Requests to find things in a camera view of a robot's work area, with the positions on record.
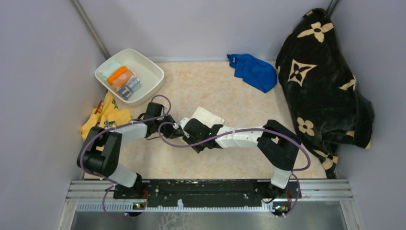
yellow towel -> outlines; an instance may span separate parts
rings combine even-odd
[[[129,123],[131,120],[130,110],[128,108],[119,110],[113,95],[107,92],[103,103],[99,102],[97,108],[92,110],[89,120],[80,128],[80,134],[85,141],[90,129],[98,123],[99,127],[109,128]]]

blanket with flower pattern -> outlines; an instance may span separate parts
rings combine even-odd
[[[325,10],[303,16],[284,42],[276,68],[297,135],[320,159],[327,178],[335,178],[338,144],[368,149],[374,112],[355,89],[357,80]]]

